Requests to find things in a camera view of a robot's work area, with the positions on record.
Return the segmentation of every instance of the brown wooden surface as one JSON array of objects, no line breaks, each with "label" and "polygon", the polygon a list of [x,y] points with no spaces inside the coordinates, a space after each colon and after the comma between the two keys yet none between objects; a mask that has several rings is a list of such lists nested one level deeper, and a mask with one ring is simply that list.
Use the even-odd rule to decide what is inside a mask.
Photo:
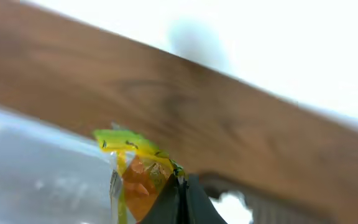
[{"label": "brown wooden surface", "polygon": [[357,133],[176,56],[2,0],[0,104],[86,136],[116,121],[191,172],[358,223]]}]

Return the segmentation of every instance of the black object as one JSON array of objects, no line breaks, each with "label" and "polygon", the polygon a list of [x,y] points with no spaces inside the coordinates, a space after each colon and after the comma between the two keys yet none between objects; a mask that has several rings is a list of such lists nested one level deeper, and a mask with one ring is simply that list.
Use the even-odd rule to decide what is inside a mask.
[{"label": "black object", "polygon": [[226,224],[213,207],[198,177],[182,183],[172,174],[140,224]]}]

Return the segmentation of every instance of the wooden table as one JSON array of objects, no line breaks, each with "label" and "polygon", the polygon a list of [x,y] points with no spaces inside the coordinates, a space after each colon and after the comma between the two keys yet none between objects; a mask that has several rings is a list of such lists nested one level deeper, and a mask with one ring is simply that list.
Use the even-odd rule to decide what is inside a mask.
[{"label": "wooden table", "polygon": [[191,172],[358,223],[358,133],[182,58],[4,0],[0,104],[89,137],[115,121]]}]

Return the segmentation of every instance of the snack package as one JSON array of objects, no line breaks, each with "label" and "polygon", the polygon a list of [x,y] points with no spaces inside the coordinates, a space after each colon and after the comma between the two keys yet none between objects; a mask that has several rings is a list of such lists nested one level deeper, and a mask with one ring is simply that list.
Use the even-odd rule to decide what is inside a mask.
[{"label": "snack package", "polygon": [[114,224],[141,221],[177,169],[166,152],[128,130],[94,132],[112,168],[110,199]]}]

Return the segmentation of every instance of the food wrapper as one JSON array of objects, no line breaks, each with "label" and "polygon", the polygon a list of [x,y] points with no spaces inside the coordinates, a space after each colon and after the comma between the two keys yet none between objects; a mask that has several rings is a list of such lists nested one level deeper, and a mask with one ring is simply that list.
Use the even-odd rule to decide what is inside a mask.
[{"label": "food wrapper", "polygon": [[140,134],[128,130],[94,132],[112,168],[110,199],[114,224],[141,221],[173,173],[175,163],[166,152]]}]

